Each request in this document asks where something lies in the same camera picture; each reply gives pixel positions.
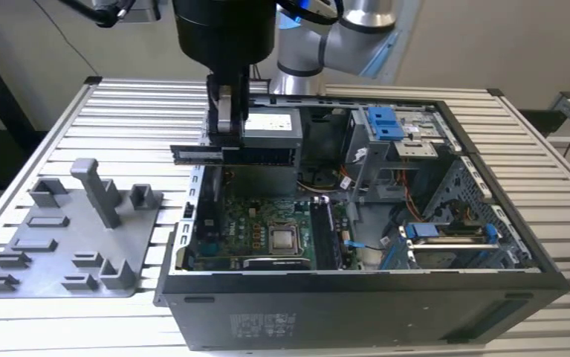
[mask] white sticker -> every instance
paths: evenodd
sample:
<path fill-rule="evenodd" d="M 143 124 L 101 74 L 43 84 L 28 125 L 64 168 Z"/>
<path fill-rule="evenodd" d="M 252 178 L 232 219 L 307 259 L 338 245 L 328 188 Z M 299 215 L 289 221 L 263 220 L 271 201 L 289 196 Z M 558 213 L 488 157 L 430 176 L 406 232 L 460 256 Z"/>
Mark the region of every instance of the white sticker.
<path fill-rule="evenodd" d="M 245 130 L 292 130 L 289 114 L 251 113 L 245 121 Z"/>
<path fill-rule="evenodd" d="M 350 180 L 346 176 L 344 176 L 342 181 L 340 182 L 340 187 L 344 190 L 348 190 L 348 187 L 350 186 L 352 182 L 353 182 L 353 180 Z"/>
<path fill-rule="evenodd" d="M 380 239 L 380 243 L 381 243 L 385 247 L 388 247 L 388 246 L 390 245 L 390 238 L 389 238 L 389 237 L 382 237 L 382 238 Z"/>
<path fill-rule="evenodd" d="M 293 337 L 297 314 L 233 314 L 231 317 L 235 338 L 288 338 Z"/>
<path fill-rule="evenodd" d="M 404 129 L 408 130 L 409 132 L 420 132 L 420 128 L 417 128 L 413 125 L 404 126 Z"/>
<path fill-rule="evenodd" d="M 211 158 L 223 160 L 223 152 L 197 152 L 197 151 L 180 151 L 180 158 Z"/>

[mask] orange wire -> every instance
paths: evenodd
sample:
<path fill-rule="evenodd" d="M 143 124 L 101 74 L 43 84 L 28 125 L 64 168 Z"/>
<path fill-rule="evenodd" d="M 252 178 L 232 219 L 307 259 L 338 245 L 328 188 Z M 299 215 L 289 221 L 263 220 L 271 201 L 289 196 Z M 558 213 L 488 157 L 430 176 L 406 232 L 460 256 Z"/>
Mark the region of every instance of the orange wire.
<path fill-rule="evenodd" d="M 346 176 L 348 178 L 350 178 L 348 175 L 346 167 L 344 167 L 344 165 L 340 166 L 340 173 L 342 174 L 342 176 Z"/>
<path fill-rule="evenodd" d="M 408 188 L 408 179 L 405 178 L 405 170 L 401 171 L 401 178 L 404 181 L 404 188 L 405 188 L 405 206 L 408 208 L 408 211 L 413 215 L 414 219 L 420 222 L 424 222 L 424 219 L 421 218 L 421 214 L 418 213 L 417 205 L 414 204 L 413 197 L 410 196 L 410 191 Z"/>

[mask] aluminum table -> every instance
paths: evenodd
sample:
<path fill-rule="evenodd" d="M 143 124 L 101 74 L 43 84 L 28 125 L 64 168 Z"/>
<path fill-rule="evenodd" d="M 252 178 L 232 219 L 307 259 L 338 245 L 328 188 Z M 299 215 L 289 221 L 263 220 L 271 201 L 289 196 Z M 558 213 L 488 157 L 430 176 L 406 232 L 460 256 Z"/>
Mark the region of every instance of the aluminum table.
<path fill-rule="evenodd" d="M 252 91 L 265 92 L 265 83 Z M 444 100 L 546 251 L 570 281 L 570 165 L 504 96 L 486 90 L 329 86 L 345 97 Z M 189 167 L 173 165 L 171 144 L 195 144 L 207 107 L 203 83 L 112 80 L 88 83 L 0 198 L 0 250 L 13 235 L 39 177 L 68 176 L 79 157 L 100 162 L 119 189 L 149 182 L 165 193 L 131 298 L 0 300 L 4 356 L 209 356 L 188 350 L 169 310 L 152 304 L 161 259 L 180 218 Z M 426 349 L 233 351 L 212 356 L 570 356 L 570 293 L 486 346 Z"/>

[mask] gray plastic holder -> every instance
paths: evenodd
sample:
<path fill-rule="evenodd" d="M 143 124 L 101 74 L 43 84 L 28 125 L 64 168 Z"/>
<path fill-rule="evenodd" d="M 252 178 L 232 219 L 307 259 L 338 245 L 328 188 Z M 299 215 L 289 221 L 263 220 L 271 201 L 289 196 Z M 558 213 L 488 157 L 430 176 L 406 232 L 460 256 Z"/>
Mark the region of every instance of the gray plastic holder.
<path fill-rule="evenodd" d="M 95 159 L 79 159 L 72 174 L 84 190 L 41 178 L 29 192 L 36 204 L 0 252 L 0 298 L 125 298 L 136 291 L 163 193 L 147 184 L 117 190 L 97 176 Z"/>

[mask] green circuit board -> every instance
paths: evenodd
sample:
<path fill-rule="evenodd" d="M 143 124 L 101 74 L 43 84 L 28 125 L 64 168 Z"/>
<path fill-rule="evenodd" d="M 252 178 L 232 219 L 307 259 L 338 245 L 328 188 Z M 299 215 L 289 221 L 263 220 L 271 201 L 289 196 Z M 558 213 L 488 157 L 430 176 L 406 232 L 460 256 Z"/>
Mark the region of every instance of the green circuit board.
<path fill-rule="evenodd" d="M 341 202 L 333 205 L 334 224 L 338 234 L 346 231 L 346 210 Z M 240 270 L 245 259 L 257 257 L 296 257 L 309 260 L 316 269 L 312 217 L 308 200 L 244 199 L 227 197 L 221 218 L 223 239 L 200 242 L 196 270 Z M 269 232 L 287 229 L 296 240 L 295 252 L 284 254 L 269 246 Z"/>

